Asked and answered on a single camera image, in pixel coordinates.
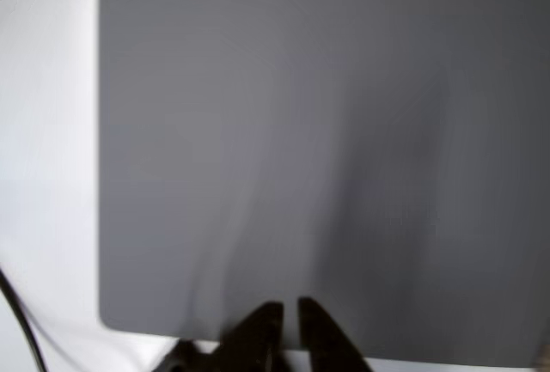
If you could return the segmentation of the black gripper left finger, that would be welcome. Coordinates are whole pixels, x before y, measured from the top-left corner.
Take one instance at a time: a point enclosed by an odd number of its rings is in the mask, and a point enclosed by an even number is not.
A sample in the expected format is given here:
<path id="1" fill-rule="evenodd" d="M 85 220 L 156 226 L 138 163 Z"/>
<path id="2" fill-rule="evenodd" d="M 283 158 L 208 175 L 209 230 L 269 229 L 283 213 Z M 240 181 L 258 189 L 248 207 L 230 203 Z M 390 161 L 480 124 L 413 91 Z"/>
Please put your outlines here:
<path id="1" fill-rule="evenodd" d="M 220 340 L 206 361 L 206 371 L 288 371 L 281 351 L 284 305 L 266 302 Z"/>

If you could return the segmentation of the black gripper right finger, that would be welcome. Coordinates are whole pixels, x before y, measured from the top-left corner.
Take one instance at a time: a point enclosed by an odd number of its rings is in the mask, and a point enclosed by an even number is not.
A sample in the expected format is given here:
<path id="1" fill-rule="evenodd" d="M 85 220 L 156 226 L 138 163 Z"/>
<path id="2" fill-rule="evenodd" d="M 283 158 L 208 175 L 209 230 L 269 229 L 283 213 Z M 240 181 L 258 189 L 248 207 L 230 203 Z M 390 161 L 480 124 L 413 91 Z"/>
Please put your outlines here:
<path id="1" fill-rule="evenodd" d="M 311 297 L 297 303 L 301 345 L 312 371 L 371 372 L 372 368 L 332 316 Z"/>

